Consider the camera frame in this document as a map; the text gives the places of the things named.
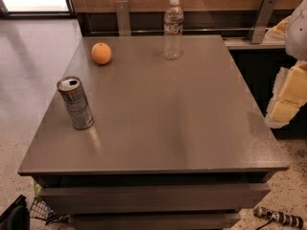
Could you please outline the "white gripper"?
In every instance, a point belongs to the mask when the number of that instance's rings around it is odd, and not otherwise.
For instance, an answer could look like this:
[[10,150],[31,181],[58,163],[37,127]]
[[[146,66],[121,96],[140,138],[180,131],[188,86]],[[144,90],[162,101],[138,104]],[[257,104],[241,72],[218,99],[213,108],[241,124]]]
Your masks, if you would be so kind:
[[[290,17],[287,16],[265,33],[266,40],[284,41]],[[307,62],[298,60],[290,69],[281,67],[276,75],[265,123],[282,128],[307,104]]]

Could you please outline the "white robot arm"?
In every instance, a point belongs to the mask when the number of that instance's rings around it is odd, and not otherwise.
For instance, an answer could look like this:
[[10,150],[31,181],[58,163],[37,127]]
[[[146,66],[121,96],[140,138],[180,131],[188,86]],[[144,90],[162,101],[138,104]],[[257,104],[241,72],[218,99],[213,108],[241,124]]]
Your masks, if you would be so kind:
[[286,126],[307,104],[307,0],[287,20],[285,50],[296,64],[290,69],[281,67],[276,75],[265,116],[270,128]]

